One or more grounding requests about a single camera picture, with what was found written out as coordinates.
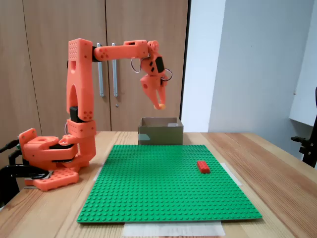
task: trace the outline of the wooden cabinet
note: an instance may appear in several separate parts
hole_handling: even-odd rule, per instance
[[[118,97],[113,95],[112,63],[109,62],[111,128],[135,131],[141,117],[179,117],[187,21],[186,0],[106,0],[107,41],[157,40],[164,66],[173,72],[166,87],[166,109],[158,111],[143,93],[129,59],[117,60]]]
[[[2,147],[29,128],[35,128],[37,133],[41,134],[22,1],[1,1],[0,35],[0,147]],[[8,164],[7,156],[13,151],[5,151],[1,154],[0,168]]]
[[[106,45],[104,0],[24,1],[34,88],[43,135],[64,135],[68,41],[83,38]],[[107,64],[103,63],[105,96],[99,96],[98,66],[93,64],[97,130],[110,128]]]
[[[157,111],[142,91],[144,73],[134,73],[129,59],[117,61],[118,97],[113,95],[112,62],[102,62],[104,97],[93,63],[97,130],[137,130],[141,117],[178,117],[187,8],[188,0],[1,1],[1,144],[31,127],[38,134],[62,137],[69,118],[68,41],[76,38],[95,46],[158,40],[164,65],[173,72],[166,109]]]

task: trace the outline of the wooden table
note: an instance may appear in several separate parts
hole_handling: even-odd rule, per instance
[[[97,154],[77,184],[48,192],[23,189],[0,212],[0,237],[121,237],[123,224],[76,222],[113,144],[137,144],[137,133],[100,132]],[[226,237],[317,237],[315,169],[250,133],[186,133],[184,144],[204,144],[225,162],[263,215],[262,220],[223,222]]]

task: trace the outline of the hole pattern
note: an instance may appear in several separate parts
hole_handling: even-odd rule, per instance
[[[69,60],[77,60],[77,42],[71,41],[68,43],[68,58]]]
[[[76,173],[69,168],[58,169],[53,172],[50,178],[38,180],[40,182],[63,180],[65,177],[75,176]]]

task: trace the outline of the orange plastic part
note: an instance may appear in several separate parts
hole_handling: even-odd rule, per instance
[[[90,121],[94,117],[92,73],[93,43],[76,39],[68,43],[68,74],[66,108],[78,107],[78,117]]]
[[[19,142],[23,158],[30,165],[44,170],[56,170],[57,163],[52,161],[72,159],[78,152],[76,145],[69,149],[50,149],[58,144],[58,137],[36,136],[33,128],[19,134]]]
[[[51,178],[26,180],[27,185],[46,191],[77,182],[78,170],[88,166],[96,154],[92,49],[92,42],[83,39],[76,39],[68,44],[67,111],[70,113],[70,107],[78,107],[78,117],[86,122],[67,120],[70,135],[64,136],[60,141],[55,136],[37,136],[35,129],[19,135],[23,158],[32,166],[54,170]],[[73,146],[58,148],[58,144]]]
[[[77,183],[79,180],[78,169],[57,169],[48,179],[25,180],[25,185],[35,186],[42,191],[48,191],[71,183]]]
[[[101,46],[94,50],[94,55],[99,61],[141,59],[147,57],[148,54],[146,40],[125,41],[123,46]]]
[[[95,48],[94,55],[99,61],[116,59],[141,59],[140,67],[147,73],[141,79],[143,92],[152,101],[154,107],[158,110],[165,109],[165,87],[167,77],[165,68],[161,69],[157,65],[157,58],[162,58],[158,53],[159,43],[157,41],[137,40],[125,41],[123,46],[102,46]],[[157,99],[157,92],[160,97],[160,103]]]

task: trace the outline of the open box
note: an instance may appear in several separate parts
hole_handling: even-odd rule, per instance
[[[139,145],[182,145],[183,130],[179,118],[142,118]]]

